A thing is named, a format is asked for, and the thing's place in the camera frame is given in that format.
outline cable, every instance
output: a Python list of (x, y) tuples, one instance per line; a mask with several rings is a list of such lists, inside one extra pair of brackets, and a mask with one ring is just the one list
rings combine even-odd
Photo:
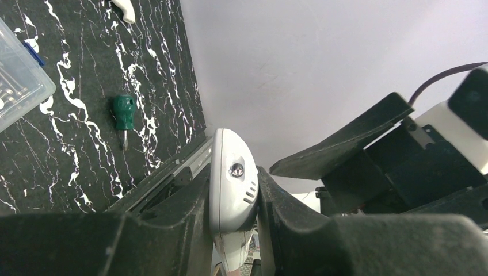
[(484, 64), (487, 64), (487, 63), (488, 62), (476, 62), (476, 63), (465, 64), (465, 65), (457, 66), (457, 67), (454, 67), (451, 69), (447, 69), (444, 72), (441, 72), (441, 73), (431, 77), (426, 82), (424, 82), (419, 88), (417, 88), (415, 90), (413, 95), (410, 97), (409, 105), (412, 106), (415, 103), (415, 101), (417, 100), (418, 96), (420, 96), (420, 94), (422, 94), (422, 92), (427, 87), (429, 87), (432, 83), (440, 81), (441, 79), (443, 79), (447, 76), (451, 76), (451, 75), (461, 73), (461, 72), (471, 71), (474, 68), (479, 67), (479, 66), (484, 65)]

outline marble countertop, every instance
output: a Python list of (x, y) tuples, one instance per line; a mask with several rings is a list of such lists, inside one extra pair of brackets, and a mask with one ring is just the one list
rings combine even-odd
[[(205, 122), (178, 1), (0, 0), (45, 61), (53, 96), (0, 133), (0, 212), (100, 212), (181, 150)], [(129, 150), (110, 102), (137, 104)]]

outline blue latch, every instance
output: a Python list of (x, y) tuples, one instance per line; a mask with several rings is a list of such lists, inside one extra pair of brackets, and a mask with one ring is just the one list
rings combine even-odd
[(32, 48), (32, 46), (29, 43), (24, 42), (23, 45), (27, 49), (27, 51), (29, 51), (30, 55), (35, 60), (37, 60), (37, 62), (39, 63), (39, 65), (41, 65), (41, 66), (44, 66), (45, 65), (43, 59), (36, 53), (36, 51), (34, 50), (34, 48)]

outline plastic container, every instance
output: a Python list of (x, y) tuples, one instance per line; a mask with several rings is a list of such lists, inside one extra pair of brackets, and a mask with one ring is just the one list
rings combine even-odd
[(0, 18), (0, 132), (55, 90), (39, 62)]

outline screwdriver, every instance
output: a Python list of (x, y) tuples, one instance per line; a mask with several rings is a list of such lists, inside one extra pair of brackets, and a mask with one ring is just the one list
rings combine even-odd
[(116, 96), (113, 100), (113, 113), (117, 121), (115, 128), (124, 131), (123, 150), (127, 150), (127, 130), (134, 129), (134, 98), (129, 95)]

